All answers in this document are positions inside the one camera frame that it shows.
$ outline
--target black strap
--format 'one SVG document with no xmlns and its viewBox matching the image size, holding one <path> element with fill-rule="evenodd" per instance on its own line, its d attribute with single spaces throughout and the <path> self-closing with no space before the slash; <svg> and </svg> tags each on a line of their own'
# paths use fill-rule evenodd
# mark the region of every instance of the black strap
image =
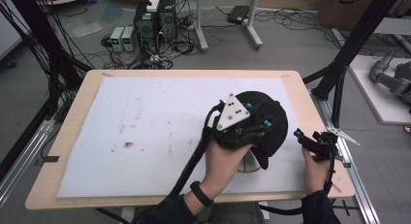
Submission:
<svg viewBox="0 0 411 224">
<path fill-rule="evenodd" d="M 191 185 L 191 191 L 193 191 L 194 195 L 196 195 L 197 199 L 205 205 L 206 207 L 209 207 L 211 204 L 214 203 L 213 200 L 210 200 L 209 197 L 202 191 L 200 188 L 200 183 L 198 181 L 194 181 Z"/>
</svg>

